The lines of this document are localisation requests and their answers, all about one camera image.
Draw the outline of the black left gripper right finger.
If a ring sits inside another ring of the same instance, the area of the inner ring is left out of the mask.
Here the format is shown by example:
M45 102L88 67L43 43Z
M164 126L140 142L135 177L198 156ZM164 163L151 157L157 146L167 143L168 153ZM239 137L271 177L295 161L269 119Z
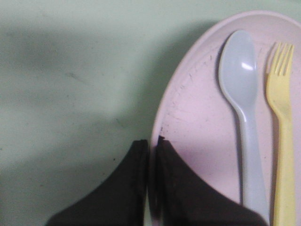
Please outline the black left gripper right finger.
M156 147L159 212L165 226L264 226L256 212L222 195L202 180L160 137Z

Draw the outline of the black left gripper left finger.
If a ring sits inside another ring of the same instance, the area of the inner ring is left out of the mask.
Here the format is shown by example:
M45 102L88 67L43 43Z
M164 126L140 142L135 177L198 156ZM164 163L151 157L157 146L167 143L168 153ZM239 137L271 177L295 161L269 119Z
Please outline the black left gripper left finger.
M134 141L124 159L94 191L56 213L48 226L142 226L148 169L147 140Z

